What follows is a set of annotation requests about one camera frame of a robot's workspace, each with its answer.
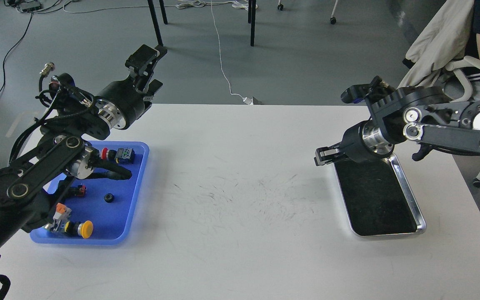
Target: gray floor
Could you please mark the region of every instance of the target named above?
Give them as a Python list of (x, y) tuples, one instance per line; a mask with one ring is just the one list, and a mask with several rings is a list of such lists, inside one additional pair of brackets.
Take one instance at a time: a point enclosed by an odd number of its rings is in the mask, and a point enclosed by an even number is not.
[[(223, 70), (232, 92), (255, 96), (266, 105), (341, 105), (342, 91), (368, 83), (376, 75), (398, 85), (407, 71), (401, 60), (408, 46), (443, 3), (343, 0), (337, 8), (337, 23), (330, 25), (333, 1), (282, 2), (285, 10), (278, 11), (276, 1), (259, 0), (255, 47), (249, 46), (246, 11), (230, 5), (213, 8)], [(81, 0), (67, 10), (112, 8), (121, 3), (147, 4), (144, 0)], [(155, 78), (164, 83), (155, 103), (242, 105), (240, 97), (229, 94), (220, 70), (211, 9), (166, 9), (170, 23), (161, 24), (160, 29), (168, 54), (155, 69)], [(0, 86), (3, 57), (28, 20), (29, 15), (0, 1)], [(53, 61), (56, 74), (67, 72), (80, 88), (97, 93), (113, 80), (125, 78), (125, 59), (143, 43), (156, 45), (145, 7), (34, 15), (25, 39), (6, 61), (6, 88), (0, 96), (0, 168), (17, 135), (43, 112), (34, 97), (44, 63)], [(478, 159), (456, 160), (467, 180), (480, 169)], [(480, 190), (470, 190), (480, 207)]]

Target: blue tray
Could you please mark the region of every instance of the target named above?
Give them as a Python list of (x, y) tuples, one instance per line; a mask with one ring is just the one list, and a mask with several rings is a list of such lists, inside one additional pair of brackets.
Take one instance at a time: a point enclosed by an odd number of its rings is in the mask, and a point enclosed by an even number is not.
[[(91, 220), (94, 230), (91, 237), (67, 237), (64, 234), (54, 234), (44, 228), (38, 228), (29, 233), (35, 243), (69, 244), (69, 245), (115, 245), (123, 241), (131, 228), (133, 215), (142, 176), (149, 155), (149, 147), (142, 142), (105, 142), (96, 141), (92, 146), (99, 151), (103, 148), (118, 150), (118, 148), (133, 148), (135, 160), (133, 164), (122, 165), (133, 175), (128, 180), (112, 179), (76, 179), (72, 186), (79, 184), (86, 186), (84, 197), (70, 197), (65, 205), (72, 209), (72, 222)], [(53, 179), (47, 192), (53, 193), (57, 189), (59, 180), (65, 175)], [(106, 203), (103, 197), (107, 193), (114, 195), (112, 203)]]

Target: black table leg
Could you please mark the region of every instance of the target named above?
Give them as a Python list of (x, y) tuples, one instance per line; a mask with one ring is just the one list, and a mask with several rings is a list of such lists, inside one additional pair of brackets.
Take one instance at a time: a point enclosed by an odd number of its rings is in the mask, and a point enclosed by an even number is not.
[(160, 4), (160, 12), (162, 12), (162, 21), (164, 24), (168, 24), (168, 18), (166, 17), (166, 8), (164, 8), (164, 0), (158, 0)]
[(257, 0), (251, 0), (251, 46), (255, 46), (255, 15), (257, 14)]
[(247, 22), (248, 23), (251, 23), (251, 4), (252, 4), (253, 0), (248, 0), (248, 3), (247, 3)]
[(153, 20), (153, 27), (155, 27), (155, 34), (157, 36), (157, 42), (160, 46), (164, 46), (164, 44), (162, 44), (162, 36), (160, 36), (160, 29), (158, 28), (157, 13), (155, 12), (155, 6), (153, 4), (153, 0), (147, 0), (147, 4), (149, 5), (149, 12), (151, 12), (151, 19)]

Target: power strip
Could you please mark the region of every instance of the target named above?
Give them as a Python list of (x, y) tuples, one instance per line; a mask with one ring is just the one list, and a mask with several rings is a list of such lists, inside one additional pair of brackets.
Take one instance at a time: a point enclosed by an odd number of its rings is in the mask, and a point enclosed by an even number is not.
[(20, 4), (20, 9), (23, 12), (33, 12), (42, 8), (42, 4), (37, 0), (31, 2), (22, 2)]

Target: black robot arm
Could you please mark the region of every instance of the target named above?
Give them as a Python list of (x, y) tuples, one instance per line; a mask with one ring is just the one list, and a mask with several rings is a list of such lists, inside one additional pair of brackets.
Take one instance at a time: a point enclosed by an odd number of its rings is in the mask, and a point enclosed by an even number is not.
[[(48, 107), (46, 113), (18, 137), (8, 167), (0, 169), (0, 247), (19, 229), (30, 232), (50, 223), (57, 203), (65, 197), (75, 178), (131, 178), (128, 169), (102, 160), (99, 151), (82, 135), (103, 140), (112, 128), (127, 129), (141, 117), (162, 87), (152, 76), (156, 63), (166, 53), (165, 47), (142, 45), (125, 62), (129, 76), (112, 82), (97, 95), (76, 87), (68, 74), (51, 78), (49, 88), (37, 97)], [(57, 116), (48, 118), (54, 110)], [(18, 157), (27, 137), (37, 128), (42, 133), (38, 145)], [(107, 171), (94, 172), (97, 167)], [(62, 173), (65, 179), (53, 194), (48, 194), (43, 186)], [(0, 283), (2, 299), (10, 281), (0, 275)]]
[(480, 101), (452, 102), (440, 87), (394, 89), (376, 76), (370, 84), (353, 85), (341, 99), (365, 101), (371, 118), (345, 131), (342, 141), (316, 149), (316, 165), (351, 159), (357, 163), (388, 157), (394, 145), (420, 144), (419, 161), (432, 150), (480, 155)]

